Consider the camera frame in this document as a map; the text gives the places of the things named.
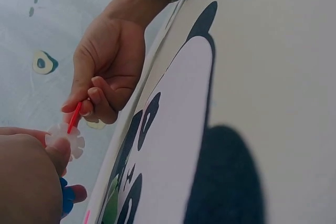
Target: finger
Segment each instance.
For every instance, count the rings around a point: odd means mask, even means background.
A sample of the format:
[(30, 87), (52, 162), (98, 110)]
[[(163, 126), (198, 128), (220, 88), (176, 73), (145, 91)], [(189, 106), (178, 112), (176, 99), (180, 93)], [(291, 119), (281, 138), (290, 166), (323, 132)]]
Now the finger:
[(69, 141), (65, 138), (60, 138), (52, 146), (47, 146), (46, 152), (54, 164), (58, 176), (61, 177), (70, 159)]
[(34, 138), (38, 139), (44, 147), (46, 147), (45, 137), (47, 132), (38, 131), (38, 130), (30, 130), (30, 129), (23, 129), (17, 127), (0, 127), (0, 135), (16, 135), (16, 134), (26, 134), (33, 136)]
[[(81, 119), (81, 117), (85, 117), (87, 118), (88, 116), (90, 116), (93, 113), (93, 104), (91, 101), (89, 100), (84, 100), (82, 102), (82, 106), (80, 108), (79, 114), (80, 116), (76, 118), (75, 123), (74, 123), (74, 127), (78, 127), (78, 123)], [(64, 113), (63, 115), (63, 122), (69, 124), (72, 118), (73, 112), (71, 113)]]
[(92, 102), (90, 100), (84, 100), (79, 113), (80, 113), (80, 115), (82, 115), (84, 117), (90, 116), (93, 113)]
[(86, 192), (85, 187), (83, 187), (81, 185), (74, 185), (74, 186), (70, 186), (70, 187), (75, 194), (75, 199), (74, 199), (73, 203), (82, 202), (88, 197), (88, 194)]
[(70, 113), (76, 109), (77, 103), (88, 97), (88, 89), (92, 86), (95, 63), (86, 51), (79, 47), (74, 54), (74, 79), (72, 81), (71, 93), (61, 110)]
[(88, 121), (88, 122), (91, 122), (91, 123), (99, 123), (99, 119), (98, 119), (98, 117), (96, 117), (95, 114), (92, 114), (90, 116), (86, 116), (85, 120)]
[(115, 111), (121, 111), (123, 109), (125, 100), (128, 99), (122, 95), (118, 95), (102, 77), (93, 77), (92, 84), (103, 91), (108, 103)]
[(67, 169), (65, 168), (63, 173), (62, 173), (62, 177), (64, 177), (65, 175), (67, 175)]
[(100, 88), (94, 87), (89, 89), (88, 94), (95, 107), (95, 116), (105, 124), (114, 123), (118, 117), (118, 113), (111, 108), (103, 91)]

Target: hand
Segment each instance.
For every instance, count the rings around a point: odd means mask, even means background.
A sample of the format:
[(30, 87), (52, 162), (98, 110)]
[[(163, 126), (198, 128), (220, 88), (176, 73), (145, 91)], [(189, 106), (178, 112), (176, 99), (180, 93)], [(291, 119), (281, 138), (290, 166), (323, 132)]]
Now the hand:
[[(70, 157), (70, 144), (59, 139), (45, 148), (46, 132), (0, 127), (0, 223), (59, 223), (59, 177)], [(72, 187), (75, 202), (85, 200), (82, 186)]]
[(144, 27), (105, 13), (86, 30), (74, 54), (74, 79), (62, 111), (69, 123), (78, 102), (87, 121), (114, 123), (131, 97), (145, 56)]

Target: wrist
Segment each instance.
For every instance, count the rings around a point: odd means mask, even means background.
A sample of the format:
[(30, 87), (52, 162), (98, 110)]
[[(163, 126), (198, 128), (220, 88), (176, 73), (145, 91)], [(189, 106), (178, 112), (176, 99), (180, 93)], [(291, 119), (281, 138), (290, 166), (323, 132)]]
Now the wrist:
[(113, 0), (104, 10), (108, 18), (135, 22), (143, 28), (159, 14), (171, 0)]

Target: avocado print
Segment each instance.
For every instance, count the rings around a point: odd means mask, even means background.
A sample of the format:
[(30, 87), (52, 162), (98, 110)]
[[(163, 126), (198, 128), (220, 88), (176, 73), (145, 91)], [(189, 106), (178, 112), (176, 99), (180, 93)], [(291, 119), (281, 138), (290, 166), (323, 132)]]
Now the avocado print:
[(58, 61), (44, 51), (34, 54), (33, 70), (38, 74), (50, 74), (58, 67)]
[(103, 123), (103, 122), (100, 121), (100, 120), (99, 120), (98, 123), (86, 122), (86, 124), (87, 124), (90, 128), (92, 128), (92, 129), (96, 129), (96, 130), (102, 130), (102, 129), (106, 126), (106, 124)]

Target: toy building piece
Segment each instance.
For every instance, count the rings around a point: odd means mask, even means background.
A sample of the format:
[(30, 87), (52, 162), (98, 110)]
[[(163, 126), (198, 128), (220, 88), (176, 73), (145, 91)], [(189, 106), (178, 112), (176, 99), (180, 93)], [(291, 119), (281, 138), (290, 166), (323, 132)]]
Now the toy building piece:
[(73, 189), (68, 185), (68, 182), (64, 178), (59, 179), (62, 187), (63, 206), (62, 206), (62, 219), (67, 216), (73, 209), (73, 203), (75, 199), (75, 193)]
[(46, 145), (52, 145), (59, 138), (66, 138), (70, 142), (70, 161), (72, 161), (73, 158), (78, 159), (83, 154), (85, 140), (82, 136), (80, 136), (80, 131), (76, 127), (73, 127), (71, 132), (68, 134), (68, 126), (69, 125), (67, 123), (59, 123), (52, 126), (48, 130), (50, 135), (46, 135)]

